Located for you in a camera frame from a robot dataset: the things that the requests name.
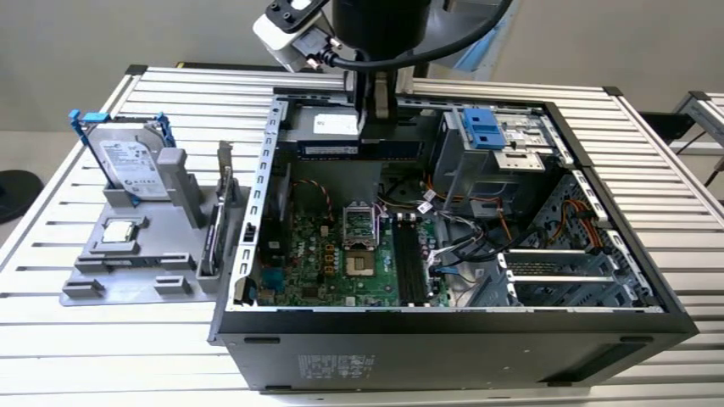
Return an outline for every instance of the motherboard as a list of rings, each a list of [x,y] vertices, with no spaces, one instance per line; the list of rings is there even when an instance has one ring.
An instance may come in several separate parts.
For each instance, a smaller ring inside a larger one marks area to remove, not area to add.
[[[377,216],[374,221],[375,226],[369,230],[358,215],[350,216],[350,222],[333,223],[318,214],[295,214],[285,265],[262,271],[261,305],[401,306],[397,222],[389,215]],[[415,222],[414,228],[419,252],[405,255],[415,259],[413,272],[426,282],[423,266],[430,250],[437,247],[435,230],[431,220],[423,219]],[[358,236],[370,236],[367,248],[349,246],[346,237],[351,231]],[[443,287],[441,292],[429,299],[430,306],[449,305],[447,289]]]

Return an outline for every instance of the ram slot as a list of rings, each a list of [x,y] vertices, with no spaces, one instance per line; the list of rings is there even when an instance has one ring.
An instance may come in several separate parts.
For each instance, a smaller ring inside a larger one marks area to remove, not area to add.
[[[429,300],[422,270],[421,242],[414,221],[395,221],[393,241],[401,304],[403,306],[409,304],[423,305]]]

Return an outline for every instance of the blue latch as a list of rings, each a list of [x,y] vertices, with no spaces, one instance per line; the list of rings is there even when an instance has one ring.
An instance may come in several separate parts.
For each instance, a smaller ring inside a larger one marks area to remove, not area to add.
[[[497,116],[490,109],[463,109],[463,126],[471,147],[483,150],[503,150],[506,136],[498,126]]]
[[[111,115],[109,113],[89,112],[86,113],[86,116],[83,116],[83,121],[86,123],[106,123],[110,118]]]

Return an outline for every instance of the connector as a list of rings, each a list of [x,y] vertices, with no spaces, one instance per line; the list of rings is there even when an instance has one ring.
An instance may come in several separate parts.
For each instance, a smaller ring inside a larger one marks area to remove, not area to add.
[[[325,62],[325,55],[333,50],[330,34],[313,27],[293,42],[293,47],[302,53],[313,68],[318,68]]]
[[[593,210],[581,210],[577,212],[577,217],[579,219],[595,219],[597,213]]]

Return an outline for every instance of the aluminum table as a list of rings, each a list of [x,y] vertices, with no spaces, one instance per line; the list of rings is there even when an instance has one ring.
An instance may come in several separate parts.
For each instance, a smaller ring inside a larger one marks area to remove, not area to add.
[[[218,177],[218,141],[234,142],[235,175],[250,184],[274,86],[343,84],[338,75],[135,69],[103,111],[163,111],[205,184]],[[601,87],[433,79],[413,92],[558,104],[702,334],[591,389],[261,395],[206,342],[213,303],[59,304],[105,203],[103,174],[78,145],[0,249],[2,405],[724,405],[724,209],[626,98]]]

